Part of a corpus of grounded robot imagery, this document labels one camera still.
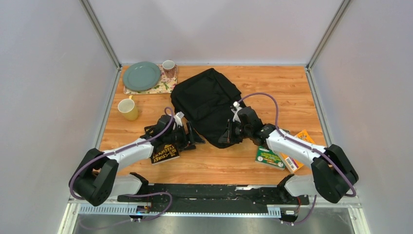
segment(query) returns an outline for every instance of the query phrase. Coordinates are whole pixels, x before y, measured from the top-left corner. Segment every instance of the gray floor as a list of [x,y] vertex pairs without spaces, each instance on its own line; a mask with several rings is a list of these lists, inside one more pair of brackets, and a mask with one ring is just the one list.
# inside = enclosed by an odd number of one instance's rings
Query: gray floor
[[[302,208],[299,219],[308,209]],[[218,217],[173,217],[164,216],[153,221],[132,223],[99,231],[85,230],[86,227],[104,227],[128,219],[122,215],[79,215],[75,234],[353,234],[353,226],[347,209],[318,208],[307,222],[289,227],[270,218],[218,218]]]

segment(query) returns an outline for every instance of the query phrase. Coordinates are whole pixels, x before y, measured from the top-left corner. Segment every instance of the cup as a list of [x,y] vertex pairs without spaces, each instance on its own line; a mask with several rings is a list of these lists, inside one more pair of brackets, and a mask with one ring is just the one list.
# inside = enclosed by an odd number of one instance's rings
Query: cup
[[133,101],[133,96],[130,95],[129,98],[123,99],[117,105],[118,111],[127,119],[127,120],[135,120],[138,118],[138,108]]
[[174,78],[176,73],[176,65],[172,60],[166,60],[162,63],[162,68],[164,69],[165,75],[168,78]]

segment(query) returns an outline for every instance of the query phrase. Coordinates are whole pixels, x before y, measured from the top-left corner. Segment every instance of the robotic arm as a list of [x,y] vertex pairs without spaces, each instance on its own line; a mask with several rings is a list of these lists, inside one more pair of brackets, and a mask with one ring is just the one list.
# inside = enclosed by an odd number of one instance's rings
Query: robotic arm
[[339,146],[311,144],[273,124],[263,124],[251,107],[242,108],[238,102],[233,104],[232,110],[234,118],[228,120],[220,143],[241,143],[249,138],[258,146],[288,154],[311,168],[312,175],[288,175],[278,184],[291,196],[321,195],[337,203],[358,181],[356,171]]
[[118,171],[137,161],[163,153],[165,146],[169,149],[169,156],[175,157],[180,151],[192,150],[196,148],[196,144],[205,143],[190,122],[187,122],[186,134],[182,124],[183,116],[181,112],[174,117],[163,115],[156,125],[145,127],[145,134],[139,139],[117,149],[90,149],[69,181],[71,191],[80,196],[72,195],[99,206],[111,196],[136,194],[142,183],[148,181],[138,174],[116,176]]

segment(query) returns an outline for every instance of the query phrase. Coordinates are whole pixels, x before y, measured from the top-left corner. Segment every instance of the wall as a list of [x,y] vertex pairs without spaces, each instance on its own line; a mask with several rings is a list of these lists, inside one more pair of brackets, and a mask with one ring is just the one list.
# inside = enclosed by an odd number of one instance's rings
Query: wall
[[307,63],[341,0],[90,0],[122,63]]
[[0,3],[0,233],[56,233],[115,67],[77,0]]
[[411,233],[412,11],[411,1],[353,1],[313,70],[374,234]]

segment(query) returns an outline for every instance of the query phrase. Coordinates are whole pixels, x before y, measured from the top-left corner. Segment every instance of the yellow mug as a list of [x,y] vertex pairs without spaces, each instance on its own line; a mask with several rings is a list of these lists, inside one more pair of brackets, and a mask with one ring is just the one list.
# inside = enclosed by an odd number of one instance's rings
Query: yellow mug
[[138,108],[133,101],[133,96],[130,95],[129,98],[123,99],[117,106],[118,111],[127,119],[135,120],[138,118]]

